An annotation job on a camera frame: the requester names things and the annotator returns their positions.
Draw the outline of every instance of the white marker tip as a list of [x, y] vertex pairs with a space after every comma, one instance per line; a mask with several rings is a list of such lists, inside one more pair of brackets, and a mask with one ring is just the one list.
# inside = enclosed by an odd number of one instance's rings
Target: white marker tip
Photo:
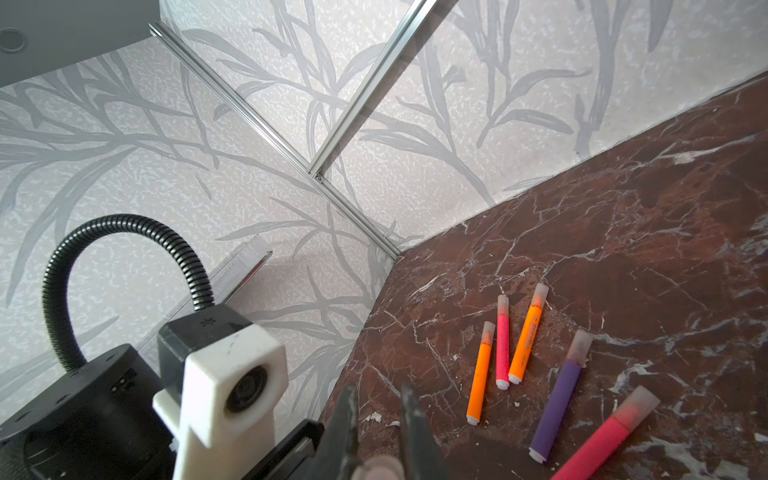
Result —
[[544, 460], [546, 458], [542, 457], [538, 452], [536, 452], [534, 449], [528, 449], [528, 454], [531, 456], [532, 459], [534, 459], [536, 462], [544, 463]]

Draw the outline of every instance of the red highlighter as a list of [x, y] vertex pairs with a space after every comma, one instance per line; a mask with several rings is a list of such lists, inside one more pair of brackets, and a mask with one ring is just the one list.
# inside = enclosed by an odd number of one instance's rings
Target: red highlighter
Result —
[[659, 403], [653, 393], [638, 386], [551, 480], [588, 480]]

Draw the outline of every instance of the orange highlighter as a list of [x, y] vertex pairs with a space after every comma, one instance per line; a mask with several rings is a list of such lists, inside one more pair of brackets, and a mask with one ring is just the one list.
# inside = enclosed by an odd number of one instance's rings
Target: orange highlighter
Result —
[[548, 286], [543, 283], [536, 284], [531, 306], [528, 308], [528, 315], [525, 317], [525, 323], [523, 324], [523, 331], [520, 333], [518, 348], [515, 349], [515, 356], [512, 357], [512, 364], [509, 366], [509, 381], [515, 385], [520, 385], [520, 382], [523, 381], [525, 366], [531, 358], [533, 339], [536, 337], [538, 323], [541, 320], [541, 309], [544, 308], [547, 293], [549, 293]]
[[496, 325], [485, 322], [482, 326], [482, 340], [478, 363], [475, 366], [475, 378], [472, 380], [472, 391], [469, 393], [469, 407], [467, 407], [467, 423], [477, 425], [480, 423], [482, 400], [485, 397], [485, 381], [488, 379], [488, 365], [491, 363], [491, 346], [493, 345], [493, 332]]

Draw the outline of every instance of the pink highlighter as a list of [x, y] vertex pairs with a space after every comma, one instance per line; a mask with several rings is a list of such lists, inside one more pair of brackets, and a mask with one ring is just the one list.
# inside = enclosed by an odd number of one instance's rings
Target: pink highlighter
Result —
[[659, 403], [653, 393], [638, 386], [551, 480], [588, 480]]
[[496, 306], [496, 386], [499, 390], [509, 388], [509, 298], [498, 296]]

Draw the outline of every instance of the purple highlighter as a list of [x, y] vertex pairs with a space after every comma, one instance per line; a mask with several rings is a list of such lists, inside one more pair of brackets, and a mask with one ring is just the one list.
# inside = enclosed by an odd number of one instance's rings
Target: purple highlighter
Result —
[[531, 442], [531, 448], [528, 449], [531, 458], [536, 462], [544, 463], [552, 450], [554, 438], [558, 436], [560, 423], [565, 416], [565, 409], [571, 401], [571, 395], [576, 388], [579, 373], [586, 366], [587, 352], [592, 344], [592, 335], [584, 330], [578, 330], [571, 342], [571, 348], [565, 357], [563, 366], [560, 367], [558, 381], [554, 383], [554, 389], [549, 396], [547, 408], [544, 409], [544, 415], [538, 421], [536, 435]]

